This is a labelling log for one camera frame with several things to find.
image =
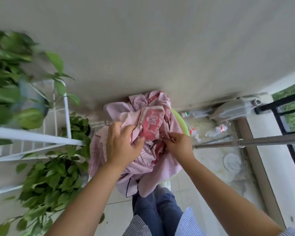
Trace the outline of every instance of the white wall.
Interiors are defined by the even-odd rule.
[[[154,89],[181,107],[295,71],[295,0],[0,0],[0,28],[59,53],[88,110]]]

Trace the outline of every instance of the white wire rack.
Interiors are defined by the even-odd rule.
[[[45,80],[34,83],[34,91],[52,102],[56,102],[54,80]],[[43,154],[48,149],[63,145],[83,145],[80,140],[71,139],[71,128],[69,118],[69,107],[67,94],[63,96],[64,108],[58,108],[59,104],[54,104],[49,109],[42,127],[34,130],[20,130],[9,127],[0,127],[0,139],[10,139],[13,144],[0,146],[0,161],[18,160],[25,154],[38,152]],[[59,137],[59,127],[66,126],[67,137]]]

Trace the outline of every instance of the metal pole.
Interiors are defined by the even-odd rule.
[[[237,139],[232,142],[214,143],[208,145],[198,145],[194,148],[212,148],[212,147],[245,147],[245,146],[267,146],[267,145],[286,145],[295,144],[295,134],[273,136],[266,138],[253,138],[253,139]]]

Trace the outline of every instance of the tiled floor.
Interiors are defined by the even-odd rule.
[[[245,157],[241,157],[241,171],[239,173],[232,172],[228,171],[223,165],[223,157],[227,153],[241,155],[240,150],[236,148],[194,150],[197,160],[239,194],[264,210],[265,207],[260,197],[258,186]],[[182,170],[170,182],[171,190],[175,195],[178,206],[183,211],[187,207],[192,207],[198,224],[208,236],[227,235],[185,171]],[[98,226],[95,236],[122,235],[133,217],[131,197],[123,197],[115,188],[108,200],[104,213],[106,216],[105,220]]]

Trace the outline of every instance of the jeans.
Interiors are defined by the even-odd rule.
[[[132,197],[133,215],[138,215],[149,227],[152,236],[174,236],[182,210],[177,205],[173,193],[157,186],[147,197],[137,192]]]

